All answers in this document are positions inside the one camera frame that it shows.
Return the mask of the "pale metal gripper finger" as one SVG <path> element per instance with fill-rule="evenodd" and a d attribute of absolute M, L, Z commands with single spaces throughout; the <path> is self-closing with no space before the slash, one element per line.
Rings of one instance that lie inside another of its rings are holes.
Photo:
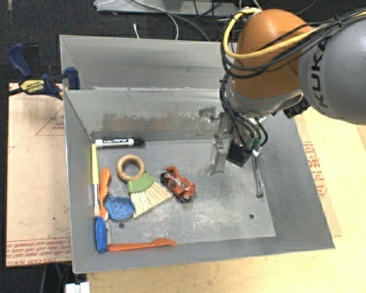
<path fill-rule="evenodd" d="M 206 175 L 212 176 L 223 173 L 228 153 L 229 140 L 214 141 L 211 149 L 210 165 L 206 170 Z"/>
<path fill-rule="evenodd" d="M 207 106 L 198 111 L 199 122 L 197 125 L 197 136 L 204 138 L 216 130 L 217 112 L 215 106 Z"/>

